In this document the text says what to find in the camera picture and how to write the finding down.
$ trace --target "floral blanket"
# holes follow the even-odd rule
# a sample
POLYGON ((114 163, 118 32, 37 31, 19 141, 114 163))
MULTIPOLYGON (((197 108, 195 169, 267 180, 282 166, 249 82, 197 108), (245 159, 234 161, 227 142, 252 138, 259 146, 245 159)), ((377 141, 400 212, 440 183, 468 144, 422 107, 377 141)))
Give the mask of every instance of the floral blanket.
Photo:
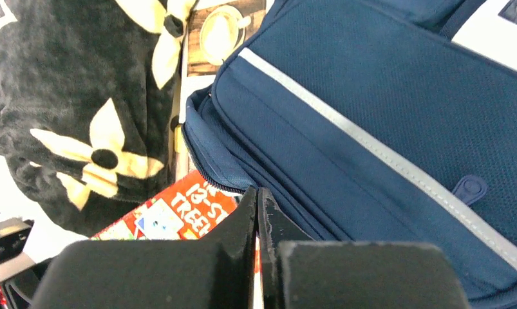
POLYGON ((56 224, 93 235, 169 185, 195 2, 0 0, 0 155, 56 224))

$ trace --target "blue bag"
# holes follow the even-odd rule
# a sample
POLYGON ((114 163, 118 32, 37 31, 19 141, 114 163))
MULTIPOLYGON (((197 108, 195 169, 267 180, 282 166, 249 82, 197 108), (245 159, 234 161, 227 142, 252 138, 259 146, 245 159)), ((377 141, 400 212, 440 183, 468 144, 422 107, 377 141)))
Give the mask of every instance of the blue bag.
POLYGON ((517 73, 393 12, 278 1, 188 100, 193 160, 315 239, 433 243, 475 308, 517 308, 517 73))

